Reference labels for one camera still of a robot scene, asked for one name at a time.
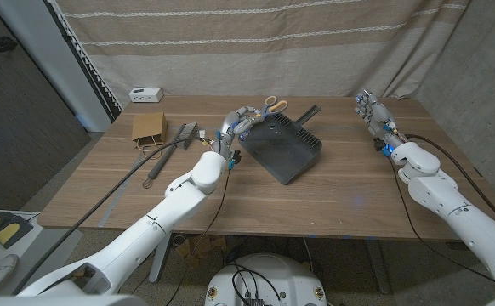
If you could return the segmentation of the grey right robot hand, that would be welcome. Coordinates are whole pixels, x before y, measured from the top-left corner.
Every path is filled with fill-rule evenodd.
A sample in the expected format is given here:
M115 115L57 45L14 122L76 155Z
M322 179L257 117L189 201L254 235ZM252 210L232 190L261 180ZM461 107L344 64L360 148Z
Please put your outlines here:
M395 118L387 108L378 101L375 94L363 89L356 95L355 112L366 123L369 133L378 141L394 148L404 144L395 124Z

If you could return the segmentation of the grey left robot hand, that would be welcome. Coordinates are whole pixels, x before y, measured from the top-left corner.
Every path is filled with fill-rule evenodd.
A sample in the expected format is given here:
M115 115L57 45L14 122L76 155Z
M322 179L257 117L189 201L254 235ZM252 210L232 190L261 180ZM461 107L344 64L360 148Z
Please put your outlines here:
M228 159L234 138L264 120L261 111L252 106L243 106L230 112L222 123L219 137L212 144L213 151Z

